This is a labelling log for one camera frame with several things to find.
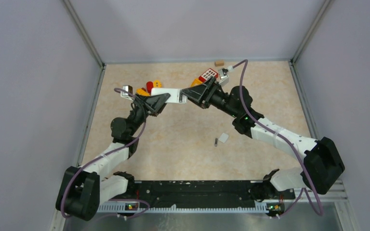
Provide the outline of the white battery cover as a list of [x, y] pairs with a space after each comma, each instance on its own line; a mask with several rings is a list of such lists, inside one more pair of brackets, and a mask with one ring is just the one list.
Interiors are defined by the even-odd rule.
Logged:
[[218, 138], [218, 141], [219, 142], [222, 142], [222, 143], [226, 143], [227, 140], [229, 138], [229, 135], [227, 133], [222, 133], [219, 138]]

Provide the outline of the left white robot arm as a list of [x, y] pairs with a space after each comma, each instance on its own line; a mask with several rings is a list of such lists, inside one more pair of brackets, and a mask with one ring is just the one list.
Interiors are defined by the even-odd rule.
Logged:
[[139, 131], [142, 135], [147, 117], [160, 114], [170, 96], [169, 93], [133, 95], [129, 115], [111, 121], [112, 142], [109, 147], [85, 165], [65, 170], [55, 203], [55, 208], [64, 218], [88, 221], [102, 203], [114, 196], [133, 197], [135, 186], [128, 179], [118, 175], [106, 179], [106, 176], [135, 153], [140, 138], [135, 137], [135, 133]]

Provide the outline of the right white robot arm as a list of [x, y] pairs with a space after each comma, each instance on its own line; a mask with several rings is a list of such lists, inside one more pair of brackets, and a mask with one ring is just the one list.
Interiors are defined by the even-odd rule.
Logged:
[[210, 78], [202, 84], [185, 88], [181, 94], [202, 109], [214, 106], [233, 117], [235, 130], [249, 138], [266, 142], [296, 158], [301, 167], [274, 170], [266, 175], [264, 194], [277, 198], [282, 191], [293, 188], [314, 189], [325, 195], [345, 170], [335, 143], [298, 135], [264, 117], [251, 108], [252, 97], [244, 86], [235, 86], [230, 93]]

